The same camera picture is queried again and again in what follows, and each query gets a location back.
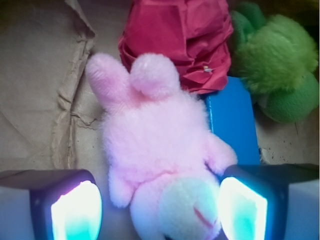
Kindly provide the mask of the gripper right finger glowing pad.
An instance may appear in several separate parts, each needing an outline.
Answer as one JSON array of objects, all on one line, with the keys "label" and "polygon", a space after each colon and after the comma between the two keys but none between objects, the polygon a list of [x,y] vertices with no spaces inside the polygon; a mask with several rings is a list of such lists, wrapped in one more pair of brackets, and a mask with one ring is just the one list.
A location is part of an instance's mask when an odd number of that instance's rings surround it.
[{"label": "gripper right finger glowing pad", "polygon": [[219,214],[228,240],[318,240],[319,166],[232,165],[221,181]]}]

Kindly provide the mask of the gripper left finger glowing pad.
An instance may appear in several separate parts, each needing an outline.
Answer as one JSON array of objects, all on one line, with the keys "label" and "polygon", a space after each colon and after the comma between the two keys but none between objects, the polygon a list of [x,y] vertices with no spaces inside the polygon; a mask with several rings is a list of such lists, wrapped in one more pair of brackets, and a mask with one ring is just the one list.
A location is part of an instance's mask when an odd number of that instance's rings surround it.
[{"label": "gripper left finger glowing pad", "polygon": [[102,216],[101,193],[88,170],[0,173],[2,240],[96,240]]}]

